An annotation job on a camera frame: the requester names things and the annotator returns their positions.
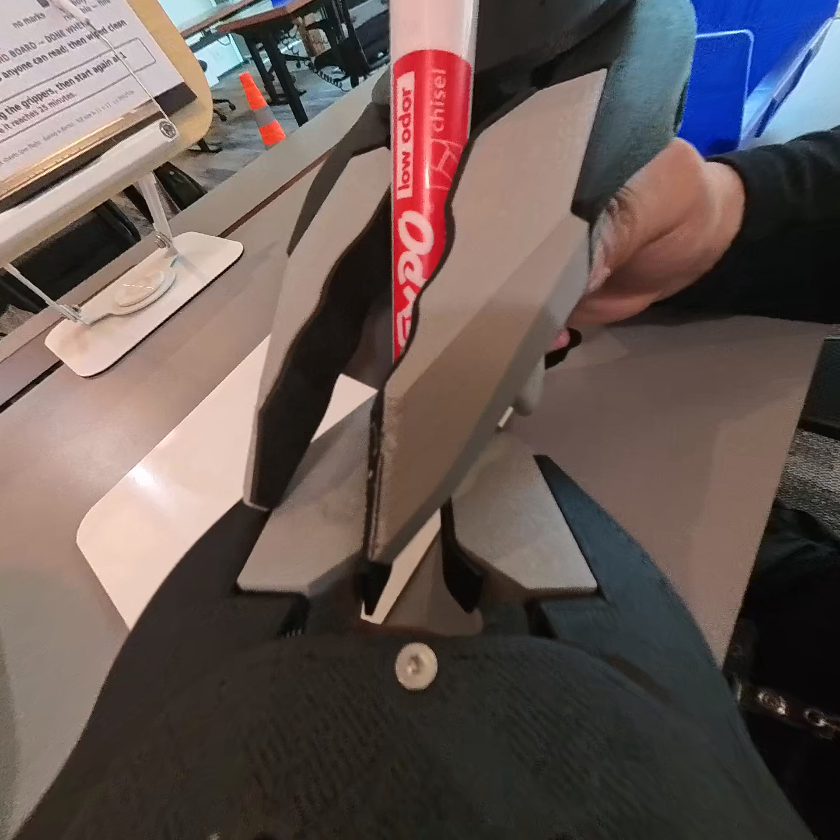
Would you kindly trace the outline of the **white metal stand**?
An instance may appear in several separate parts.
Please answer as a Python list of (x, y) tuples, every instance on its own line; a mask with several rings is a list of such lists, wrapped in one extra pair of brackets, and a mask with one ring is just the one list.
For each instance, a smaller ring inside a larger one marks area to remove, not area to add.
[[(175, 150), (169, 119), (133, 133), (40, 194), (2, 211), (2, 267), (60, 316), (46, 348), (80, 377), (104, 372), (192, 300), (244, 253), (241, 243), (196, 232), (174, 235), (153, 177)], [(15, 258), (133, 181), (153, 216), (156, 250), (81, 306), (59, 303), (14, 265)]]

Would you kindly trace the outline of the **orange traffic cone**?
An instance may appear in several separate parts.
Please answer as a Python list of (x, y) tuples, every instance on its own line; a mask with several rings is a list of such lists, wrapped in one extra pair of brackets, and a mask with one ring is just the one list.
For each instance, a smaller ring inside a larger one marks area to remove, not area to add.
[(250, 73), (243, 71), (239, 74), (238, 79), (248, 107), (253, 114), (260, 138), (264, 146), (271, 149), (286, 138), (286, 133)]

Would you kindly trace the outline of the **person's right hand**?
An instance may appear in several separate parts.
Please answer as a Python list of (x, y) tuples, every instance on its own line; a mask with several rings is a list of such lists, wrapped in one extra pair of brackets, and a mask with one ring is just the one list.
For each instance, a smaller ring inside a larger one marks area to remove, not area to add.
[(745, 198), (733, 168), (672, 140), (607, 205), (568, 328), (633, 318), (695, 284), (738, 235)]

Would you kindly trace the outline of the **red dry erase marker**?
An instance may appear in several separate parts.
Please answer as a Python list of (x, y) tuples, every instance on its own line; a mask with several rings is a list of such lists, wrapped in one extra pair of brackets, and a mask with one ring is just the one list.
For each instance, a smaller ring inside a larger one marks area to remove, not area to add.
[(392, 347), (447, 244), (446, 202), (469, 137), (478, 2), (390, 5)]

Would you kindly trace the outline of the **blue plastic bin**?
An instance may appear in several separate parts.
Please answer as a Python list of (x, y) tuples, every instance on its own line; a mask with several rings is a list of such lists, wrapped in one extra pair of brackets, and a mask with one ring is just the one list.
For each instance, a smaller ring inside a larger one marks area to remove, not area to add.
[(696, 46), (678, 136), (705, 156), (746, 148), (801, 81), (837, 1), (693, 1)]

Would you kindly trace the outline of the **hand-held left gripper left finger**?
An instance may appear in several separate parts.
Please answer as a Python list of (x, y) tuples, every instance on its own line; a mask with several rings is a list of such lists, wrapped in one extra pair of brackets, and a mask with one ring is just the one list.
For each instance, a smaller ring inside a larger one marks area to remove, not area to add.
[(371, 409), (367, 399), (307, 447), (237, 578), (243, 593), (301, 595), (359, 617)]

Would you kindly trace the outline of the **white whiteboard sheet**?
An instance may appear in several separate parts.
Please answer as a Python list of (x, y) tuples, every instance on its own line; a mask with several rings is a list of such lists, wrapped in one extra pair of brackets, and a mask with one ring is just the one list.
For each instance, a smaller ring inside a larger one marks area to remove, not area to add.
[[(82, 520), (77, 545), (128, 628), (243, 496), (268, 341), (240, 362)], [(375, 390), (339, 377), (314, 439)]]

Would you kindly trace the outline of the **wooden desk with black legs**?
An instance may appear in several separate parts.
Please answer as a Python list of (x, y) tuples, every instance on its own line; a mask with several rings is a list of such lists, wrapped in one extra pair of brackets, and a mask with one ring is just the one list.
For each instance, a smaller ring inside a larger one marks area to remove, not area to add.
[(287, 105), (297, 125), (308, 121), (291, 65), (334, 87), (352, 88), (372, 73), (371, 63), (344, 1), (269, 2), (219, 24), (217, 31), (244, 40), (272, 105)]

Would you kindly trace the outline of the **black swivel chair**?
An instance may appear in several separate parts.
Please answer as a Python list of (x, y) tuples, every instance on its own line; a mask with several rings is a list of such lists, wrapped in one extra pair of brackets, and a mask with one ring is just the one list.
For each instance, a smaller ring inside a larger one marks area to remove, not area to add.
[(828, 338), (823, 343), (799, 428), (839, 440), (839, 337)]

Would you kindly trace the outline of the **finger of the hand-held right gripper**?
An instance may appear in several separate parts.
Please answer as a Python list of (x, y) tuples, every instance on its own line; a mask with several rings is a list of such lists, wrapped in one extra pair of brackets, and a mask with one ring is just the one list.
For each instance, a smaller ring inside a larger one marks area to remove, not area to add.
[(534, 91), (469, 142), (447, 255), (371, 412), (370, 563), (454, 494), (582, 294), (589, 226), (572, 202), (606, 76)]
[(390, 286), (392, 156), (351, 157), (290, 252), (248, 451), (244, 501), (277, 508)]

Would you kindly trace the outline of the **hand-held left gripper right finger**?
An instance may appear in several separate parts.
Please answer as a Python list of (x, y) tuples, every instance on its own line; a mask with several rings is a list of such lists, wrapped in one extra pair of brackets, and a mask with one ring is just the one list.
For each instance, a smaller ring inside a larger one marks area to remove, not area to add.
[(494, 434), (440, 515), (444, 582), (466, 613), (597, 590), (535, 454), (512, 434)]

